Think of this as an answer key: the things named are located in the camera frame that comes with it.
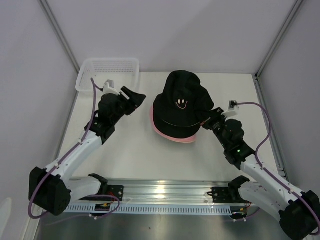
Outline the black smiley bucket hat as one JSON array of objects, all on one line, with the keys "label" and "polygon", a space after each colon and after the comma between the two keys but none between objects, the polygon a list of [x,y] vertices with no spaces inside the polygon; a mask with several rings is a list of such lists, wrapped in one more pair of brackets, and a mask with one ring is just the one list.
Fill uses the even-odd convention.
[{"label": "black smiley bucket hat", "polygon": [[200,122],[199,114],[211,111],[214,105],[196,74],[176,70],[168,75],[163,92],[153,102],[153,117],[170,126],[193,127]]}]

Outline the beige bucket hat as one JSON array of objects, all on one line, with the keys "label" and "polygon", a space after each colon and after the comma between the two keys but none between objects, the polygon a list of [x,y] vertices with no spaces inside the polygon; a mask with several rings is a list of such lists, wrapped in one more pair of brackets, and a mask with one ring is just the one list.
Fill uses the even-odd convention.
[{"label": "beige bucket hat", "polygon": [[178,143],[182,143],[182,144],[191,144],[194,143],[196,140],[195,139],[181,139],[180,141],[178,141]]}]

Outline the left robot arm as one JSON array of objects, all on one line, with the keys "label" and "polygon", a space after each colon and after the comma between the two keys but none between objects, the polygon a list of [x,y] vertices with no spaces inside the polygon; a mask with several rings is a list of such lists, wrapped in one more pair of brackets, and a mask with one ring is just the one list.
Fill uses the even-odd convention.
[{"label": "left robot arm", "polygon": [[71,177],[111,137],[119,120],[131,115],[145,99],[146,95],[124,86],[120,92],[112,90],[100,101],[93,101],[90,120],[74,146],[45,168],[35,167],[30,172],[28,214],[32,219],[40,218],[32,214],[33,205],[58,216],[74,201],[108,198],[108,180],[104,177],[95,173],[77,181],[71,181]]}]

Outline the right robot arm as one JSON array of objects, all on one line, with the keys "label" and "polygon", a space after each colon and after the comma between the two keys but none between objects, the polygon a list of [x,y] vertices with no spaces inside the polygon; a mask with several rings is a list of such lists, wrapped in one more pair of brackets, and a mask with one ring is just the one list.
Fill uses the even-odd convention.
[{"label": "right robot arm", "polygon": [[234,179],[227,193],[230,200],[253,203],[276,219],[292,240],[320,234],[318,195],[294,186],[262,163],[258,152],[244,141],[240,121],[229,119],[227,112],[216,108],[204,114],[201,125],[216,136],[226,160],[255,180],[252,182],[244,176]]}]

